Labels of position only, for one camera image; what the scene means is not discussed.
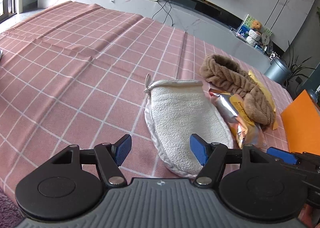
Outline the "silver yellow snack packet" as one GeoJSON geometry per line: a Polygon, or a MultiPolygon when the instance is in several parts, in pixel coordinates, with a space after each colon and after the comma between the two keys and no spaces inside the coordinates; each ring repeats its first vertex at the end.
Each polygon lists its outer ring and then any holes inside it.
{"type": "Polygon", "coordinates": [[[244,101],[240,95],[212,88],[209,95],[210,101],[226,122],[239,148],[251,144],[263,151],[267,149],[263,131],[245,112],[244,101]]]}

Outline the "white bath mitt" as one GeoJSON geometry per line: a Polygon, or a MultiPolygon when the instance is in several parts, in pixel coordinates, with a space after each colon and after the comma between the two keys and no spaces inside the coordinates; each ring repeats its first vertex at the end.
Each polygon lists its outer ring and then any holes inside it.
{"type": "Polygon", "coordinates": [[[231,131],[202,86],[200,80],[145,79],[144,117],[152,142],[166,168],[182,178],[195,178],[202,168],[190,149],[192,134],[234,147],[231,131]]]}

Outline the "orange cardboard box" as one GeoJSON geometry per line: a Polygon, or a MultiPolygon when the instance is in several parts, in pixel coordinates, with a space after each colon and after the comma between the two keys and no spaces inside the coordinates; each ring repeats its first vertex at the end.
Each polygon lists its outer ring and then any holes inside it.
{"type": "Polygon", "coordinates": [[[306,90],[281,113],[290,152],[320,153],[319,106],[306,90]]]}

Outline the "yellow microfiber cloth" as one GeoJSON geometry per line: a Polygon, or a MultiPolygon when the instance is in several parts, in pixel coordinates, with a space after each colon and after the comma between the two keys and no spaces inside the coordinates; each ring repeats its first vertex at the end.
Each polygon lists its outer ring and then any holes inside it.
{"type": "Polygon", "coordinates": [[[260,90],[263,92],[264,96],[266,97],[268,103],[270,104],[272,110],[273,110],[273,115],[274,115],[274,121],[272,124],[272,130],[276,130],[278,128],[278,123],[277,123],[277,118],[276,118],[276,105],[274,103],[272,94],[270,91],[265,87],[265,85],[259,81],[259,79],[253,74],[251,70],[248,71],[248,75],[250,78],[258,85],[260,90]]]}

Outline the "brown plush headband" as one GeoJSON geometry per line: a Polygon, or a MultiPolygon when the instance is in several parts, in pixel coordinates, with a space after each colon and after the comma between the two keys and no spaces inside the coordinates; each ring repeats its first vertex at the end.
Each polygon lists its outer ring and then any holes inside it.
{"type": "Polygon", "coordinates": [[[244,109],[250,119],[271,127],[276,113],[258,84],[238,63],[223,55],[210,54],[204,58],[200,75],[218,88],[240,95],[244,109]]]}

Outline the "grey metal trash bin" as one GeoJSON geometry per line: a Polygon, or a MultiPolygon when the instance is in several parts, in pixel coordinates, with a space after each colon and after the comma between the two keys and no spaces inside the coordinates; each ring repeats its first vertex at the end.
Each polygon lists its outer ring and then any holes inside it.
{"type": "Polygon", "coordinates": [[[266,77],[274,82],[283,85],[291,75],[288,66],[282,60],[275,58],[271,61],[270,67],[264,73],[266,77]]]}

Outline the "pink checkered tablecloth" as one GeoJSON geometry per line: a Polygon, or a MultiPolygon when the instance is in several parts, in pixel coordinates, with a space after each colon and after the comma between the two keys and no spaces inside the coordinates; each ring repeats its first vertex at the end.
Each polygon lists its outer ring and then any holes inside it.
{"type": "Polygon", "coordinates": [[[70,144],[88,149],[132,136],[121,170],[171,178],[144,120],[144,81],[200,79],[221,49],[138,14],[66,2],[1,33],[1,189],[70,144]]]}

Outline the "green potted plant right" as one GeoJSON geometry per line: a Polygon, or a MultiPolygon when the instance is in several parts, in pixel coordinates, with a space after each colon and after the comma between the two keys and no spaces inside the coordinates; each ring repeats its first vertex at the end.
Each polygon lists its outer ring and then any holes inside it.
{"type": "Polygon", "coordinates": [[[306,74],[302,73],[303,70],[309,69],[309,70],[315,70],[314,67],[306,66],[306,62],[312,59],[312,56],[309,56],[308,58],[304,59],[302,62],[298,62],[299,55],[295,55],[294,47],[290,45],[288,42],[288,54],[289,58],[284,59],[285,65],[289,69],[290,73],[288,78],[284,82],[284,87],[287,88],[290,84],[290,82],[296,78],[296,77],[304,77],[309,78],[306,74]]]}

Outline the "white marble tv console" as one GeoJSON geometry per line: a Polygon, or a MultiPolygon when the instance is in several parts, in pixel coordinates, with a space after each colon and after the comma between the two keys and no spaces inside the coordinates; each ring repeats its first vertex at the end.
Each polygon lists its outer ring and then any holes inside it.
{"type": "Polygon", "coordinates": [[[269,58],[249,44],[237,38],[228,26],[202,14],[173,4],[172,1],[149,0],[37,0],[39,8],[48,8],[67,1],[98,4],[107,9],[136,13],[144,17],[181,29],[202,41],[212,44],[229,55],[265,73],[270,66],[269,58]]]}

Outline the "green picture book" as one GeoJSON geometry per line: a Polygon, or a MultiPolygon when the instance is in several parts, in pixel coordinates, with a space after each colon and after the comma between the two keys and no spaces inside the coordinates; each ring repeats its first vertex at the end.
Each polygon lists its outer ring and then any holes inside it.
{"type": "MultiPolygon", "coordinates": [[[[251,23],[253,20],[255,20],[255,18],[248,14],[246,16],[246,18],[244,19],[244,21],[239,26],[239,28],[237,29],[237,31],[236,31],[237,36],[241,36],[242,38],[244,38],[246,40],[246,38],[248,36],[248,32],[251,29],[251,23]]],[[[261,30],[258,32],[261,34],[261,39],[259,41],[261,43],[263,43],[263,39],[270,39],[270,37],[273,35],[273,32],[270,29],[268,29],[266,26],[264,26],[263,24],[262,24],[261,30]]]]}

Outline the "brown teddy bear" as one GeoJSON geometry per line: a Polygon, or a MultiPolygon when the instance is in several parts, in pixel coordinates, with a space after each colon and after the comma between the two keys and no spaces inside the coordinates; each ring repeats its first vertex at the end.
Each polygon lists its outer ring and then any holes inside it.
{"type": "Polygon", "coordinates": [[[262,24],[258,20],[253,20],[251,23],[251,29],[255,31],[260,31],[262,28],[262,24]]]}

